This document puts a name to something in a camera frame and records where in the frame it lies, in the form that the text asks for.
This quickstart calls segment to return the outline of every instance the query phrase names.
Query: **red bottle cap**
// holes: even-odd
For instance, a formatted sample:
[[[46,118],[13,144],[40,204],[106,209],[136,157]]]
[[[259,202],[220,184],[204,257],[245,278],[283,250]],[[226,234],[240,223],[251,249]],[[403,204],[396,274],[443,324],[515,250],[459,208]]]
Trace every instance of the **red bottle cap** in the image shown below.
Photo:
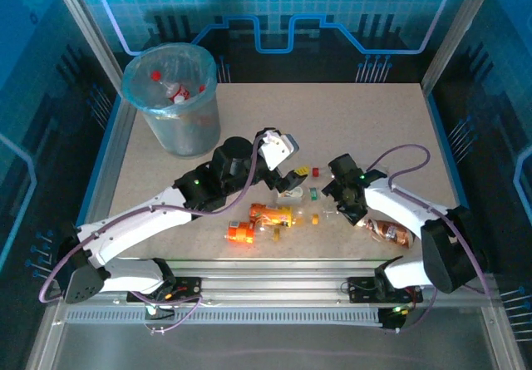
[[[151,73],[151,79],[154,81],[160,81],[160,72],[159,71],[153,71]]]

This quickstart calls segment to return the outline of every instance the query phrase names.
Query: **brown bottle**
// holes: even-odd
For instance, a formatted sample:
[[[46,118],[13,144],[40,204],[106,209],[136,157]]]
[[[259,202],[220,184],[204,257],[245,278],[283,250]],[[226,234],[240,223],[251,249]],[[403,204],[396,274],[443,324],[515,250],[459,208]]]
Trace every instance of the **brown bottle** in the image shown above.
[[[358,222],[357,226],[370,230],[377,241],[386,241],[405,248],[411,248],[414,242],[414,234],[397,223],[366,218]]]

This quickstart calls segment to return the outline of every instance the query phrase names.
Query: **green object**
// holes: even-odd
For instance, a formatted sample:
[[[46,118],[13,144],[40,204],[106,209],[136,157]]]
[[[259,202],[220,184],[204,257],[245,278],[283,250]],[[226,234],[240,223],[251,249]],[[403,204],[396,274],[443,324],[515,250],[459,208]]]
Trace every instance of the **green object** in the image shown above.
[[[311,201],[318,200],[318,190],[316,190],[315,187],[310,188],[310,200]]]

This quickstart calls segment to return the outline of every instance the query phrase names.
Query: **black bracket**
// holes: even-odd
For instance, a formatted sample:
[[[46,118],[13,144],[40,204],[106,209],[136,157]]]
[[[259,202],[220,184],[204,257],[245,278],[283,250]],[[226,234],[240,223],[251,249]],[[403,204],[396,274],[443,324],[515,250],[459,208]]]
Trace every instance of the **black bracket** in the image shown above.
[[[382,296],[378,283],[374,277],[350,277],[347,279],[347,291],[350,303],[410,303],[413,301],[411,294],[406,289],[394,289]],[[420,289],[413,288],[416,302],[423,302],[423,293]]]
[[[166,292],[163,293],[159,291],[155,291],[154,293],[150,295],[146,295],[147,298],[152,299],[157,302],[164,302],[164,301],[175,301],[178,299],[185,299],[188,297],[192,297],[194,295],[200,295],[201,294],[201,278],[200,277],[175,277],[174,276],[174,283],[170,287],[170,289],[167,289]],[[132,293],[127,293],[126,302],[133,303],[133,302],[142,302],[140,299],[138,299],[135,295]]]

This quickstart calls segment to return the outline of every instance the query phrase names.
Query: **red object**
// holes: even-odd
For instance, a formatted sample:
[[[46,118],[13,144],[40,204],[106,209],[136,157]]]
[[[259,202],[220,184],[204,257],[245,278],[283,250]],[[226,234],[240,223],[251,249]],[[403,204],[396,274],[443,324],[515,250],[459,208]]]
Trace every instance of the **red object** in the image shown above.
[[[154,81],[160,81],[160,72],[159,71],[153,71],[151,73],[151,79]]]
[[[252,244],[255,236],[255,223],[229,222],[226,238],[234,243]]]
[[[186,100],[188,100],[190,98],[190,92],[186,90],[183,85],[180,85],[180,88],[175,92],[175,94],[168,98],[170,98],[170,101],[174,102],[174,99],[177,96],[183,96]]]

